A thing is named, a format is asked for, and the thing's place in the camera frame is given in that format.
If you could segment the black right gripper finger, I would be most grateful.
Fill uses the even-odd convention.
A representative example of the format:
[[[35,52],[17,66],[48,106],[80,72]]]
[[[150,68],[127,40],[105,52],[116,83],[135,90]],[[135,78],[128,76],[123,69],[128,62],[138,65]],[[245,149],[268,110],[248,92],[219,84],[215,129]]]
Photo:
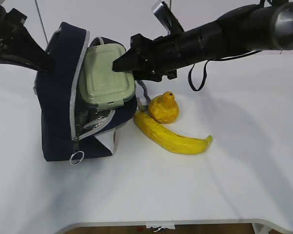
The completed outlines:
[[[130,48],[125,54],[114,60],[112,70],[115,72],[143,71],[145,59],[139,48]]]
[[[161,82],[161,75],[156,73],[155,70],[144,70],[144,71],[133,70],[133,75],[136,81],[146,80],[146,81],[153,81],[153,82]]]

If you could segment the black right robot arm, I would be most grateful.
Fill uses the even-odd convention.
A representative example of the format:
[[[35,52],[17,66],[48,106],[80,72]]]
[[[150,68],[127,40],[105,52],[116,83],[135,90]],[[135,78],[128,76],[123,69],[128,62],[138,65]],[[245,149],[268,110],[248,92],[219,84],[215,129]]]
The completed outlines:
[[[180,68],[205,60],[238,57],[254,51],[293,50],[293,1],[245,5],[185,31],[164,1],[152,8],[168,34],[131,37],[130,49],[114,60],[115,72],[132,71],[137,80],[176,78]]]

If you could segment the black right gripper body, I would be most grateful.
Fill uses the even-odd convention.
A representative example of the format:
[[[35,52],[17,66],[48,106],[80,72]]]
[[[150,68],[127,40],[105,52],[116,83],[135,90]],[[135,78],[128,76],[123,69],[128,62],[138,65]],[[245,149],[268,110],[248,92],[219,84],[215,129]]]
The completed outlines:
[[[130,38],[130,48],[139,48],[142,51],[146,57],[144,70],[155,70],[156,73],[161,75],[161,81],[163,76],[168,79],[177,78],[176,69],[167,71],[162,64],[165,59],[169,58],[168,49],[165,49],[156,41],[150,40],[141,34],[136,34]]]

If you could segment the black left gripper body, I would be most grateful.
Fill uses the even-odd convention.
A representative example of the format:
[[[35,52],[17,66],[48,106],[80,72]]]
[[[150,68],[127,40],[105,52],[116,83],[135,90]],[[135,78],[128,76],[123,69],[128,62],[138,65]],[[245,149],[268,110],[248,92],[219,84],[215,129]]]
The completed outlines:
[[[0,53],[9,48],[14,35],[24,26],[27,16],[19,10],[12,8],[6,12],[0,5]]]

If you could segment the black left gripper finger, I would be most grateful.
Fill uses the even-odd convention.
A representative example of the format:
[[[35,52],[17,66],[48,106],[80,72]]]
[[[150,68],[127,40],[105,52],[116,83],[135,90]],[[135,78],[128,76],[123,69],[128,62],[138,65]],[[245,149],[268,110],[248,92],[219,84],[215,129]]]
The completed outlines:
[[[24,26],[14,35],[13,39],[11,46],[4,50],[4,54],[27,59],[39,67],[38,71],[51,72],[54,70],[52,57],[35,42]]]
[[[15,65],[35,71],[39,70],[39,67],[34,63],[30,62],[29,60],[9,54],[0,54],[0,64]]]

